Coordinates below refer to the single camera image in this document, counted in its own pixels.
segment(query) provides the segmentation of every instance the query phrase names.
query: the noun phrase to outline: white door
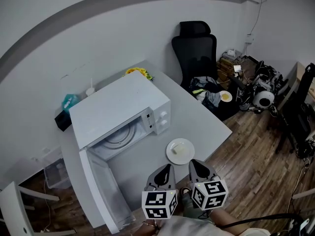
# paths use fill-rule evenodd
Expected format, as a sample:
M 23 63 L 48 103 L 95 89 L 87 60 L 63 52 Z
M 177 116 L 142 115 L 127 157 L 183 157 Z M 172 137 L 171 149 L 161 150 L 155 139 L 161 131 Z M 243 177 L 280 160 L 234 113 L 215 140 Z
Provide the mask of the white door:
M 96 206 L 112 234 L 134 221 L 111 169 L 100 157 L 82 150 L 80 158 Z

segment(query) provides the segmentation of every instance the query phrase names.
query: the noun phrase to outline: plastic container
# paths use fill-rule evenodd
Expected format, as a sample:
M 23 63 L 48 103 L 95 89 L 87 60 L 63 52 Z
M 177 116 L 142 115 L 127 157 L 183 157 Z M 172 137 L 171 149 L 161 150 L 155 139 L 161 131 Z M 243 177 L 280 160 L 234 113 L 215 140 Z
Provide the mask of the plastic container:
M 67 189 L 71 186 L 63 158 L 45 167 L 44 174 L 49 189 Z

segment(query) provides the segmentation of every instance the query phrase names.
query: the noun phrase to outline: paper plate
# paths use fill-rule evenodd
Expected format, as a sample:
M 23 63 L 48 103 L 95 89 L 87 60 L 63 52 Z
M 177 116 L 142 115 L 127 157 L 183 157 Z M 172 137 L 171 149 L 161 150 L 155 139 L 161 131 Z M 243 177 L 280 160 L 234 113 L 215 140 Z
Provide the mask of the paper plate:
M 224 102 L 230 102 L 233 98 L 231 93 L 229 93 L 228 91 L 221 91 L 220 95 L 221 95 L 221 101 L 224 101 Z
M 186 149 L 186 152 L 175 154 L 172 149 L 179 144 Z M 166 155 L 172 163 L 183 165 L 189 163 L 189 161 L 193 159 L 195 156 L 195 148 L 193 147 L 193 144 L 187 139 L 177 138 L 168 144 L 166 148 Z

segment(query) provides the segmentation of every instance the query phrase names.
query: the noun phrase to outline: white microwave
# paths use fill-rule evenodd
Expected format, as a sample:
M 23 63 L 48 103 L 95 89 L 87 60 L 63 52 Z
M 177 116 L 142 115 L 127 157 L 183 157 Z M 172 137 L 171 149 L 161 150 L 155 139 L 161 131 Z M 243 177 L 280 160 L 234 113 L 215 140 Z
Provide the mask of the white microwave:
M 121 77 L 70 108 L 79 149 L 105 161 L 151 132 L 167 129 L 171 101 L 139 71 Z
M 130 224 L 134 216 L 106 161 L 151 132 L 158 135 L 167 129 L 170 114 L 170 99 L 138 71 L 70 108 L 86 180 L 113 234 Z

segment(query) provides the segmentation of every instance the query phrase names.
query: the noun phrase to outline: sunflower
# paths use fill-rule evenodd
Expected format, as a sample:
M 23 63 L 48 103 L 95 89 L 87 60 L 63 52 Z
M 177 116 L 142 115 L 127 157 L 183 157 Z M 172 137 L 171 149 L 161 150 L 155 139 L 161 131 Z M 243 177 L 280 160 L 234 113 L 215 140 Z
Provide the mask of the sunflower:
M 126 71 L 126 74 L 132 73 L 133 71 L 137 70 L 136 68 L 130 68 Z
M 143 76 L 145 76 L 150 81 L 153 80 L 153 77 L 148 73 L 148 71 L 140 67 L 130 68 L 126 71 L 126 74 L 132 73 L 134 71 L 139 71 Z

